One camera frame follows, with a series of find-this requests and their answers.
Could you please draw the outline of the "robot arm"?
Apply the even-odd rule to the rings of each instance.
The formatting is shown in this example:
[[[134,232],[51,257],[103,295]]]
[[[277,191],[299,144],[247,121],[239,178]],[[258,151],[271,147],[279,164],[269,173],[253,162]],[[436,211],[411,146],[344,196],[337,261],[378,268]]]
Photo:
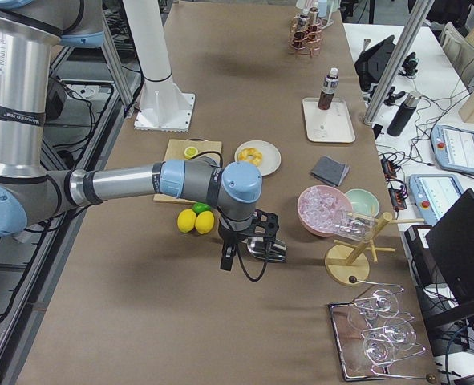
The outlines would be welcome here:
[[[48,172],[40,162],[51,48],[97,47],[98,1],[0,1],[0,237],[67,210],[123,197],[164,194],[206,203],[221,214],[221,268],[254,237],[262,178],[246,162],[208,157],[109,171]]]

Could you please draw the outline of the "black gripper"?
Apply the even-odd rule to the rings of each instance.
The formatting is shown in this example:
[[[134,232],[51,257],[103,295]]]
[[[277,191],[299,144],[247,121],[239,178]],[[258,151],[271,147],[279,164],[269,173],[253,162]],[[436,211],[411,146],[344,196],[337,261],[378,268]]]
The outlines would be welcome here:
[[[233,268],[233,259],[237,254],[236,243],[256,235],[257,224],[254,222],[251,222],[247,228],[238,231],[233,229],[231,225],[235,225],[235,222],[230,221],[227,223],[227,220],[224,218],[219,220],[218,234],[224,241],[221,251],[220,269],[224,271],[231,271]]]

